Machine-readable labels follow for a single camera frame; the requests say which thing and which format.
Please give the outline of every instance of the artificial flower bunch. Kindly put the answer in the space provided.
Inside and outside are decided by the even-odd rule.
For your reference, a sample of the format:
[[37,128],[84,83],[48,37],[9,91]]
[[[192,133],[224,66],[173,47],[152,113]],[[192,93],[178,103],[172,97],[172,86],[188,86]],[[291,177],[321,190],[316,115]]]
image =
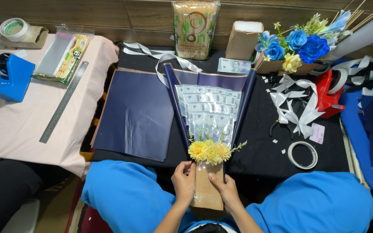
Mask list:
[[237,147],[230,150],[230,147],[223,142],[222,136],[219,142],[215,142],[209,134],[205,135],[207,139],[203,138],[201,132],[199,138],[195,140],[191,132],[189,132],[189,140],[192,144],[188,148],[188,153],[197,162],[203,161],[206,164],[217,165],[227,161],[231,157],[232,152],[239,151],[247,144],[247,141],[240,143]]
[[287,31],[280,29],[281,25],[277,22],[274,29],[278,34],[270,35],[269,31],[264,31],[259,36],[255,50],[264,51],[265,61],[284,61],[285,71],[296,72],[303,63],[314,63],[336,47],[335,42],[345,31],[350,16],[350,11],[341,11],[341,15],[326,26],[328,20],[320,20],[320,14],[315,14],[306,25],[294,26],[294,31],[287,36],[283,35]]

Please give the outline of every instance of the hand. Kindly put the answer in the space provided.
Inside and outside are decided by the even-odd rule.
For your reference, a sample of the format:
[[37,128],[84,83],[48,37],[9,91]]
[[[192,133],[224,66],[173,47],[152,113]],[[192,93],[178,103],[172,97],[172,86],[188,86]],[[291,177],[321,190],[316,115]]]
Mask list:
[[181,162],[171,177],[175,188],[176,202],[188,208],[195,193],[196,164],[192,161]]
[[220,191],[221,197],[224,201],[224,208],[228,212],[233,212],[236,209],[244,208],[238,196],[235,180],[229,175],[225,174],[225,183],[220,181],[215,175],[209,174],[211,183],[213,183]]

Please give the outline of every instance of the black pants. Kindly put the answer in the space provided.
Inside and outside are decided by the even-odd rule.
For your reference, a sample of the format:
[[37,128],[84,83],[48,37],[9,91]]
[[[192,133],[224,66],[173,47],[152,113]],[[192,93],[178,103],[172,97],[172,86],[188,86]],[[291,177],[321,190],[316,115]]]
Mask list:
[[69,175],[54,165],[0,160],[0,232],[28,198]]

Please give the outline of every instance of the black handle pliers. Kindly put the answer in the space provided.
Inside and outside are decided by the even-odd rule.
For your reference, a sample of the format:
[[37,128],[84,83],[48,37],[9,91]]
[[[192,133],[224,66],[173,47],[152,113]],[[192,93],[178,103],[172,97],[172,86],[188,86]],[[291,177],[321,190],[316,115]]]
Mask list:
[[[273,136],[273,129],[274,129],[274,127],[276,127],[276,125],[278,125],[279,123],[280,123],[280,122],[279,122],[278,120],[276,120],[276,121],[272,124],[272,126],[270,126],[270,130],[269,130],[269,135],[270,135],[270,137]],[[290,139],[293,140],[293,130],[290,129],[290,126],[289,126],[288,124],[286,124],[286,127],[287,127],[287,129],[289,130],[289,132],[290,132]]]

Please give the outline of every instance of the stack of banknotes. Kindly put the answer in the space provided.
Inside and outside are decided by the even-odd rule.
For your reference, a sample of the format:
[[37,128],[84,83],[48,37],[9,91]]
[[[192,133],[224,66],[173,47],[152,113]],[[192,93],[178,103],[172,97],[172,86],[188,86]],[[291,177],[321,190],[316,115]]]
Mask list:
[[222,141],[231,146],[241,92],[198,85],[175,87],[181,114],[194,138],[211,137],[215,142]]
[[236,59],[220,58],[218,61],[219,73],[248,74],[251,69],[251,62]]

